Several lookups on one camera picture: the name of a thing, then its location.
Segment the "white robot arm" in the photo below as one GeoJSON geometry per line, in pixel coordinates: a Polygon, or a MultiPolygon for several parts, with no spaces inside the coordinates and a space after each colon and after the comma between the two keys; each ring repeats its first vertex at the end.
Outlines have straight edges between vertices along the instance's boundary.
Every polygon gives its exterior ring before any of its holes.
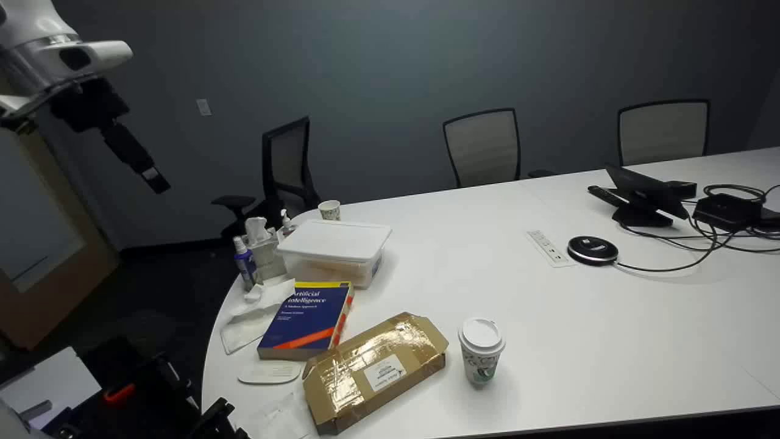
{"type": "Polygon", "coordinates": [[[130,105],[105,79],[133,56],[124,39],[82,39],[53,0],[0,0],[0,128],[26,135],[49,108],[74,132],[98,129],[107,150],[154,193],[171,184],[142,143],[119,122],[130,105]]]}

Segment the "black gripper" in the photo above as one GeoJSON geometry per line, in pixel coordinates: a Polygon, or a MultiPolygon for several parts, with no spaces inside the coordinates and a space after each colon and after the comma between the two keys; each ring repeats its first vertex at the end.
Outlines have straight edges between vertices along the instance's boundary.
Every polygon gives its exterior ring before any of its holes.
{"type": "Polygon", "coordinates": [[[107,150],[121,165],[126,165],[157,196],[171,188],[166,176],[157,168],[150,154],[119,122],[119,118],[130,113],[130,105],[105,79],[65,89],[52,100],[52,113],[74,132],[98,129],[107,150]]]}

